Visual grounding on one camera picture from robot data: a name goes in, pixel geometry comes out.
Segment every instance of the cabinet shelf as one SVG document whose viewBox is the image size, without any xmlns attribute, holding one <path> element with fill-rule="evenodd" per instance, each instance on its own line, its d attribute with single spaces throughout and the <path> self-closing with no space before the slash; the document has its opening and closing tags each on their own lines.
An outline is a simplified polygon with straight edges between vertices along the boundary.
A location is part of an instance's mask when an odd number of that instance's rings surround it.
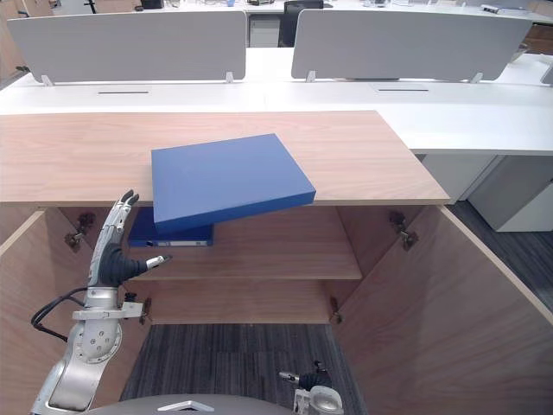
<svg viewBox="0 0 553 415">
<path fill-rule="evenodd" d="M 148 259 L 173 255 L 136 280 L 204 278 L 361 279 L 335 207 L 295 207 L 215 226 L 213 246 L 131 247 Z"/>
</svg>

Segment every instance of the blue book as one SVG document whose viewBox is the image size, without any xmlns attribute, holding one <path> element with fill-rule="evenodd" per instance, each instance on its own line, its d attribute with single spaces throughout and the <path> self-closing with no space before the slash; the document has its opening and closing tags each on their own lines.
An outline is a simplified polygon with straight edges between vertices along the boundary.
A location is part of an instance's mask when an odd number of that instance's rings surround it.
<svg viewBox="0 0 553 415">
<path fill-rule="evenodd" d="M 142 207 L 129 233 L 129 246 L 210 246 L 213 225 L 176 233 L 159 234 L 154 226 L 154 208 Z"/>
<path fill-rule="evenodd" d="M 152 150 L 159 233 L 313 202 L 315 188 L 275 134 Z"/>
</svg>

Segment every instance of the gray partition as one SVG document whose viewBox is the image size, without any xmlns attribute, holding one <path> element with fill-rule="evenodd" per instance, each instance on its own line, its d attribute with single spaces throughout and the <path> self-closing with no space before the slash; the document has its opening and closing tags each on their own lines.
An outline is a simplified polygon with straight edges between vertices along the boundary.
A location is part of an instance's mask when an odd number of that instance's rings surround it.
<svg viewBox="0 0 553 415">
<path fill-rule="evenodd" d="M 547 70 L 547 72 L 543 74 L 541 81 L 544 84 L 553 85 L 553 63 L 550 64 L 550 68 Z"/>
<path fill-rule="evenodd" d="M 8 22 L 36 80 L 223 80 L 245 76 L 235 10 L 54 16 Z"/>
<path fill-rule="evenodd" d="M 390 10 L 304 10 L 294 78 L 496 79 L 531 27 L 499 16 Z"/>
</svg>

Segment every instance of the cabinet door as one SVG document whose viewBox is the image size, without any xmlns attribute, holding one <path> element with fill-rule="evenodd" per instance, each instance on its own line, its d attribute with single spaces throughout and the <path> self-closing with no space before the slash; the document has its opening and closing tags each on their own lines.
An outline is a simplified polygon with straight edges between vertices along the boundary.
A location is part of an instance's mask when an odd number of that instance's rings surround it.
<svg viewBox="0 0 553 415">
<path fill-rule="evenodd" d="M 31 316 L 67 291 L 86 285 L 91 247 L 78 252 L 64 242 L 74 227 L 57 208 L 30 215 L 0 245 L 0 402 L 4 415 L 29 413 L 50 368 L 66 344 L 32 328 Z M 60 304 L 44 325 L 67 333 L 74 325 L 71 302 Z M 123 321 L 123 342 L 108 364 L 93 406 L 119 400 L 149 325 Z"/>
<path fill-rule="evenodd" d="M 334 324 L 369 413 L 553 413 L 551 313 L 446 208 L 409 230 Z"/>
</svg>

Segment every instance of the wooden cabinet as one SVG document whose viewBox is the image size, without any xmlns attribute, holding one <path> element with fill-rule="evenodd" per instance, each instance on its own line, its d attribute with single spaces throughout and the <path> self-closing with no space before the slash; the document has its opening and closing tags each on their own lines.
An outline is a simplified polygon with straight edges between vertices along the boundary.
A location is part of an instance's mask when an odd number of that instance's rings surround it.
<svg viewBox="0 0 553 415">
<path fill-rule="evenodd" d="M 334 324 L 369 413 L 552 413 L 553 315 L 446 208 L 409 230 Z"/>
<path fill-rule="evenodd" d="M 552 412 L 553 316 L 446 208 L 424 206 L 448 196 L 378 115 L 0 120 L 7 178 L 0 200 L 50 206 L 0 249 L 0 292 L 9 299 L 0 303 L 8 307 L 0 346 L 14 350 L 1 372 L 3 385 L 13 385 L 6 393 L 0 388 L 9 415 L 29 409 L 60 356 L 52 349 L 40 373 L 16 371 L 18 361 L 32 361 L 37 342 L 54 341 L 35 339 L 29 313 L 84 283 L 77 280 L 86 275 L 98 227 L 77 253 L 63 242 L 79 212 L 93 209 L 101 224 L 111 201 L 128 187 L 151 201 L 151 148 L 273 131 L 314 182 L 314 206 L 218 224 L 214 246 L 127 248 L 137 258 L 174 254 L 172 263 L 124 287 L 151 298 L 152 323 L 331 322 L 371 414 Z M 391 212 L 403 213 L 407 232 L 417 235 L 408 251 Z M 16 241 L 24 249 L 16 249 Z M 128 323 L 125 334 L 137 338 L 123 345 L 103 390 L 123 387 L 138 353 L 145 328 Z M 14 335 L 7 336 L 11 327 Z M 25 348 L 17 347 L 21 339 L 29 339 Z M 102 403 L 108 398 L 115 400 L 99 395 Z"/>
<path fill-rule="evenodd" d="M 30 325 L 42 306 L 73 288 L 86 285 L 92 256 L 82 241 L 78 252 L 64 242 L 74 228 L 59 209 L 32 213 L 0 245 L 0 402 L 2 414 L 28 413 L 50 368 L 61 359 L 66 344 Z M 44 325 L 68 333 L 77 306 L 60 304 Z M 119 399 L 134 360 L 148 333 L 149 320 L 122 321 L 124 338 L 105 370 L 93 406 Z"/>
</svg>

